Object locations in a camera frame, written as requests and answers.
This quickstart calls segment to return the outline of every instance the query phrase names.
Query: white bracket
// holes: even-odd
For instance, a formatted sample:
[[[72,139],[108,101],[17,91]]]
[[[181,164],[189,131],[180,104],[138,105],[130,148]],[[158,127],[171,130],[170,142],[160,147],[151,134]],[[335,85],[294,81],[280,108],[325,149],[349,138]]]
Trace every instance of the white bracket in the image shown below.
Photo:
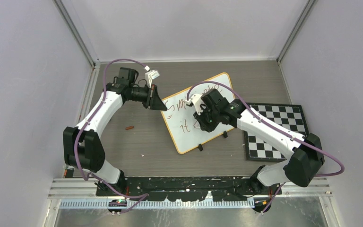
[[[145,80],[147,81],[148,87],[151,87],[152,81],[159,77],[158,70],[151,70],[145,73]]]
[[[195,111],[198,115],[201,115],[201,113],[203,112],[201,105],[205,105],[201,99],[201,96],[202,95],[200,94],[193,94],[190,99],[186,100],[186,105],[191,106],[191,104],[193,104]]]

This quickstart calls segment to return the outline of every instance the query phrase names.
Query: floor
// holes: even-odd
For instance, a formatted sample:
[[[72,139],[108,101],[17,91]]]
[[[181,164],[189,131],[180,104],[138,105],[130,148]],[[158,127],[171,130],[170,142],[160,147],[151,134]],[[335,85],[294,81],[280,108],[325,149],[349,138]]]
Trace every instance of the floor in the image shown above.
[[[155,79],[161,98],[181,91],[214,75],[227,72],[232,86],[247,102],[289,104],[289,98],[276,61],[212,61],[150,63],[161,76]],[[97,79],[91,106],[102,92],[105,65]],[[120,67],[134,68],[136,64],[113,64],[106,82],[112,82]],[[243,133],[229,131],[229,137],[208,142],[204,150],[177,153],[159,111],[146,110],[141,103],[126,102],[106,126],[101,142],[106,160],[123,170],[126,176],[233,176],[251,175],[261,165],[273,164],[246,161]]]

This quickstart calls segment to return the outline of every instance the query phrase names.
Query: white wall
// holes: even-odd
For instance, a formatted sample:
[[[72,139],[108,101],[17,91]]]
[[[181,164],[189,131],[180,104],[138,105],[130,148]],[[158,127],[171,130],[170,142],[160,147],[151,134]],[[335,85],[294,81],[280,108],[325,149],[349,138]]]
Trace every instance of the white wall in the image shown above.
[[[90,52],[111,61],[276,58],[307,0],[64,2]]]
[[[90,71],[52,1],[0,1],[0,227],[41,226]]]
[[[363,226],[363,1],[318,1],[282,67],[310,130],[346,165],[329,178],[346,225]]]

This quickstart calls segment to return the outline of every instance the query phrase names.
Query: checkered board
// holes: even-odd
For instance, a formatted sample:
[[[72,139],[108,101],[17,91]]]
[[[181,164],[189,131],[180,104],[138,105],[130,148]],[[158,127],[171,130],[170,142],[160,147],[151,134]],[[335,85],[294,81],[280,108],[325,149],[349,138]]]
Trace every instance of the checkered board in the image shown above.
[[[301,105],[247,104],[262,116],[267,117],[288,130],[301,133],[305,136],[309,134]],[[246,131],[244,132],[244,144],[246,160],[280,162],[286,159],[274,147]]]

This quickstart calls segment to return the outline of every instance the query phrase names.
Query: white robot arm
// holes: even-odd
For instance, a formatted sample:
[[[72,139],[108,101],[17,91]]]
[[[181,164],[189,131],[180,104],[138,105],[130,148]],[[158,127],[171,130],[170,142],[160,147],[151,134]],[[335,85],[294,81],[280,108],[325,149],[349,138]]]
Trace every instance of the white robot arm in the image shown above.
[[[203,131],[211,132],[219,123],[229,124],[256,135],[287,158],[271,166],[261,166],[250,178],[254,191],[289,181],[306,187],[324,163],[323,154],[297,141],[305,141],[321,149],[320,139],[316,135],[310,134],[305,138],[302,134],[289,131],[263,117],[254,109],[248,110],[239,99],[229,103],[216,89],[209,90],[203,96],[193,94],[186,101],[186,105],[195,107],[196,112],[193,117],[199,122]],[[293,137],[289,138],[268,125]]]
[[[100,141],[101,134],[115,112],[128,100],[142,102],[146,109],[167,110],[159,98],[157,86],[152,84],[152,80],[158,76],[156,70],[147,72],[146,78],[149,80],[144,87],[140,87],[135,83],[138,77],[136,70],[120,68],[118,77],[115,77],[113,83],[106,85],[105,100],[103,100],[104,93],[102,93],[99,101],[87,117],[76,127],[67,127],[63,132],[65,163],[77,168],[74,144],[79,129],[88,123],[80,136],[77,148],[83,171],[93,173],[113,185],[121,183],[124,179],[124,173],[105,160],[104,148]]]

